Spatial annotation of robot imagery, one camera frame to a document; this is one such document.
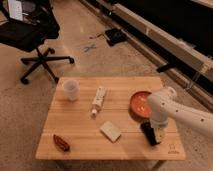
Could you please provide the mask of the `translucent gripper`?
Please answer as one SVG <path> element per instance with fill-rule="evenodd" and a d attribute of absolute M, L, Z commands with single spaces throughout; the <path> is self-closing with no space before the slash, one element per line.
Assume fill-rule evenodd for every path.
<path fill-rule="evenodd" d="M 165 129 L 168 125 L 168 121 L 156 121 L 151 119 L 150 120 L 151 123 L 151 127 L 154 130 L 154 135 L 155 135 L 155 140 L 157 143 L 161 143 L 165 137 L 165 131 L 163 129 Z"/>

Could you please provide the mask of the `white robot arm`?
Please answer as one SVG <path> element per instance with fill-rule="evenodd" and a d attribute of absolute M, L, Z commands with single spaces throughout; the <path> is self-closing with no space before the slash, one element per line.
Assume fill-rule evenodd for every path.
<path fill-rule="evenodd" d="M 155 140 L 158 143 L 163 140 L 168 118 L 182 122 L 213 139 L 213 114 L 180 104 L 175 101 L 176 98 L 177 92 L 172 87 L 164 87 L 148 96 L 150 124 Z"/>

